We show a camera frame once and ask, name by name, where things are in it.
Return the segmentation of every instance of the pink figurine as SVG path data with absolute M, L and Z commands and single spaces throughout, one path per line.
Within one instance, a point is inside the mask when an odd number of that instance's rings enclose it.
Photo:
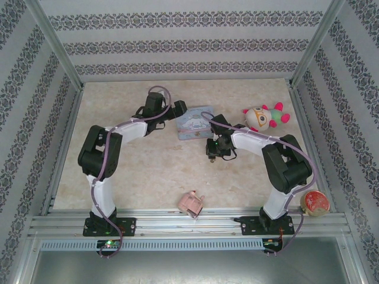
M 262 105 L 261 108 L 256 106 L 251 109 L 244 109 L 243 113 L 250 129 L 256 132 L 265 131 L 269 126 L 275 128 L 290 120 L 290 115 L 283 113 L 281 102 L 277 103 L 274 109 L 268 109 L 266 105 Z
M 180 199 L 178 208 L 182 213 L 195 219 L 203 208 L 203 199 L 204 195 L 199 198 L 196 196 L 196 191 L 187 192 Z

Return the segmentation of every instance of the plush doll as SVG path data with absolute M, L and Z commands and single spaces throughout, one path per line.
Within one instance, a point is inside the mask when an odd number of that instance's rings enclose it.
M 251 109 L 244 109 L 246 123 L 251 130 L 256 132 L 265 131 L 269 126 L 276 127 L 280 124 L 287 123 L 290 120 L 289 114 L 283 113 L 283 104 L 277 103 L 274 109 L 268 109 L 266 105 L 262 107 L 254 107 Z

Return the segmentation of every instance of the enclosure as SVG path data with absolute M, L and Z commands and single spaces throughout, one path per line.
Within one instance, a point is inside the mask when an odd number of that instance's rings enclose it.
M 379 283 L 378 5 L 0 0 L 0 283 Z M 78 154 L 92 125 L 127 121 L 155 85 L 231 125 L 282 102 L 291 118 L 266 134 L 296 137 L 330 212 L 266 257 L 275 236 L 233 220 L 269 198 L 262 158 L 210 163 L 205 139 L 179 140 L 172 120 L 121 149 L 113 199 L 135 235 L 100 259 L 106 238 L 82 234 L 92 201 Z M 205 196 L 196 220 L 177 209 L 192 190 Z

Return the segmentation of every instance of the wallpaper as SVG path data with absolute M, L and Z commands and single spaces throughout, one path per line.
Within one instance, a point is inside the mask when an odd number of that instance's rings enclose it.
M 41 4 L 84 82 L 290 78 L 330 0 Z
M 76 92 L 19 0 L 0 1 L 0 283 L 50 185 Z
M 297 87 L 370 283 L 379 283 L 378 20 L 374 1 L 347 1 Z

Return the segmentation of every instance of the beige floor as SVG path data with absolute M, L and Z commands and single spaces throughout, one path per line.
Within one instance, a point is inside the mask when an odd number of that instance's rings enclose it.
M 158 82 L 87 83 L 60 180 L 54 209 L 90 209 L 89 185 L 77 164 L 78 154 L 90 126 L 113 126 L 128 120 L 144 105 L 147 90 L 154 85 L 168 88 L 174 101 L 187 107 L 212 105 L 229 123 L 244 123 L 242 109 L 284 103 L 290 122 L 270 129 L 269 135 L 294 135 L 305 149 L 284 79 L 181 80 Z M 205 195 L 206 208 L 262 206 L 270 191 L 263 159 L 243 150 L 236 160 L 205 155 L 205 140 L 178 140 L 175 121 L 162 131 L 128 143 L 122 148 L 113 175 L 117 208 L 175 208 L 183 193 L 196 190 Z M 298 205 L 300 196 L 293 200 Z

